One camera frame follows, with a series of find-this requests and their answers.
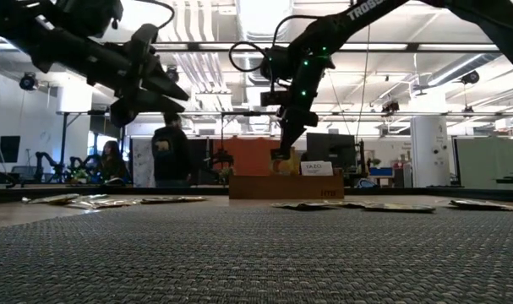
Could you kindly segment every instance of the ceiling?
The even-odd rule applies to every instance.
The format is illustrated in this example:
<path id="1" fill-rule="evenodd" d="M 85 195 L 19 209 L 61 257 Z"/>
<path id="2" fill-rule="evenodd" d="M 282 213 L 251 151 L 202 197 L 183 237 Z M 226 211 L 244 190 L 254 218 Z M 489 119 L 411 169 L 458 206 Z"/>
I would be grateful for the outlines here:
<path id="1" fill-rule="evenodd" d="M 173 23 L 161 32 L 161 41 L 233 42 L 254 37 L 251 34 L 254 31 L 258 31 L 260 41 L 269 41 L 272 29 L 284 14 L 334 14 L 346 9 L 349 2 L 259 0 L 257 5 L 254 5 L 255 0 L 210 0 L 210 2 L 174 0 L 167 3 L 170 3 L 177 13 Z M 144 22 L 159 24 L 169 17 L 169 13 L 164 8 L 147 3 L 123 0 L 123 6 L 125 11 L 120 30 L 109 29 L 101 41 L 127 41 L 140 24 Z M 285 25 L 286 32 L 281 35 L 280 41 L 292 41 L 304 31 L 308 22 L 305 19 L 294 19 Z M 371 24 L 370 28 L 360 30 L 348 40 L 348 43 L 353 42 L 363 44 L 369 42 L 371 46 L 386 42 L 491 43 L 476 25 L 462 21 L 445 9 L 432 8 L 418 1 L 409 2 Z M 449 67 L 452 63 L 458 64 L 458 60 L 464 61 L 468 58 L 467 56 L 476 55 L 438 52 L 367 53 L 364 50 L 365 47 L 358 52 L 336 53 L 332 57 L 336 69 L 328 71 L 322 79 L 319 95 L 314 101 L 314 111 L 360 111 L 361 109 L 370 111 L 372 108 L 380 111 L 381 104 L 389 99 L 399 101 L 401 110 L 407 111 L 412 93 L 415 93 L 410 90 L 408 82 L 423 84 L 431 75 L 442 72 L 443 68 Z M 237 64 L 254 65 L 259 60 L 258 54 L 254 52 L 236 53 L 234 57 Z M 218 68 L 209 68 L 205 60 L 211 62 L 211 67 L 215 67 L 212 64 L 216 62 L 216 66 L 220 67 L 222 80 L 216 77 Z M 161 61 L 164 65 L 177 65 L 181 77 L 179 84 L 189 92 L 206 90 L 209 91 L 207 93 L 217 91 L 227 93 L 221 95 L 220 99 L 210 95 L 196 95 L 192 102 L 186 105 L 188 111 L 259 109 L 255 106 L 259 104 L 259 92 L 265 88 L 254 85 L 248 80 L 247 74 L 235 70 L 226 52 L 218 51 L 210 55 L 163 52 Z M 480 75 L 480 81 L 477 84 L 463 85 L 450 81 L 437 88 L 438 91 L 445 92 L 447 110 L 461 111 L 465 104 L 474 106 L 475 111 L 483 112 L 513 109 L 513 94 L 497 98 L 504 92 L 513 90 L 513 66 L 509 61 L 505 57 L 498 57 L 492 62 L 480 63 L 474 68 Z M 17 76 L 31 69 L 32 65 L 25 54 L 0 53 L 0 72 Z M 201 81 L 202 79 L 194 81 L 197 75 L 186 74 L 185 69 L 200 71 L 204 81 Z M 41 74 L 40 77 L 44 81 L 62 85 L 64 69 L 57 67 L 55 71 L 49 75 Z M 100 86 L 98 90 L 105 95 L 112 94 L 108 89 Z M 107 98 L 102 98 L 100 103 L 107 101 Z M 137 123 L 157 122 L 156 118 L 149 115 L 142 116 Z M 326 117 L 325 120 L 336 122 L 333 128 L 346 127 L 344 117 Z M 356 121 L 357 118 L 349 117 L 348 120 Z"/>

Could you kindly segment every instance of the person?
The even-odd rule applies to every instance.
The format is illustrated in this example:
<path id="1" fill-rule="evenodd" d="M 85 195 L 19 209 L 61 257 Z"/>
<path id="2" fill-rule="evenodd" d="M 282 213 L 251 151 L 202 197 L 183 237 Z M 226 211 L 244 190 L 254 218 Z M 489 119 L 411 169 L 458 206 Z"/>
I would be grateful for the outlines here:
<path id="1" fill-rule="evenodd" d="M 119 144 L 115 140 L 107 141 L 102 149 L 99 171 L 105 181 L 119 177 L 125 179 L 128 175 Z"/>
<path id="2" fill-rule="evenodd" d="M 189 187 L 192 163 L 187 135 L 177 113 L 164 114 L 165 127 L 155 130 L 151 140 L 157 187 Z"/>

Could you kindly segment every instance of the woman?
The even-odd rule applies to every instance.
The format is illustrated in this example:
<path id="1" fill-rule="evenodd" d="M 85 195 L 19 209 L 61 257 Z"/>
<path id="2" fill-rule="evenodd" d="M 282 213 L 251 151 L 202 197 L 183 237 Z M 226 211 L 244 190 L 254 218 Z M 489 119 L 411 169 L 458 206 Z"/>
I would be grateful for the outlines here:
<path id="1" fill-rule="evenodd" d="M 115 140 L 110 140 L 104 144 L 100 163 L 100 173 L 105 181 L 109 181 L 116 177 L 124 180 L 128 175 L 123 156 L 119 151 L 119 144 Z"/>

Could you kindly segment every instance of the gray carpet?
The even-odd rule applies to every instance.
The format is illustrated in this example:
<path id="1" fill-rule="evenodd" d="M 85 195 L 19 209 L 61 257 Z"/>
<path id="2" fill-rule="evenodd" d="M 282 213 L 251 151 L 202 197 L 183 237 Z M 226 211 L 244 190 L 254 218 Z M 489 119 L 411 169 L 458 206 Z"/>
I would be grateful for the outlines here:
<path id="1" fill-rule="evenodd" d="M 0 229 L 0 303 L 513 303 L 513 213 L 139 206 Z"/>

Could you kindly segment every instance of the orange wall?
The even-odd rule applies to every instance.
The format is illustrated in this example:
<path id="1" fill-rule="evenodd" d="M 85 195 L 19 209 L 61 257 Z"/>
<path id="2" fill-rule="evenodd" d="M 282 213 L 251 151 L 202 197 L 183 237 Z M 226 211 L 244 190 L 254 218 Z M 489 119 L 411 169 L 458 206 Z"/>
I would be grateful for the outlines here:
<path id="1" fill-rule="evenodd" d="M 229 138 L 224 139 L 224 149 L 233 156 L 233 170 L 239 176 L 268 176 L 272 149 L 280 146 L 278 140 L 268 138 Z M 221 148 L 221 141 L 213 143 L 214 152 Z"/>

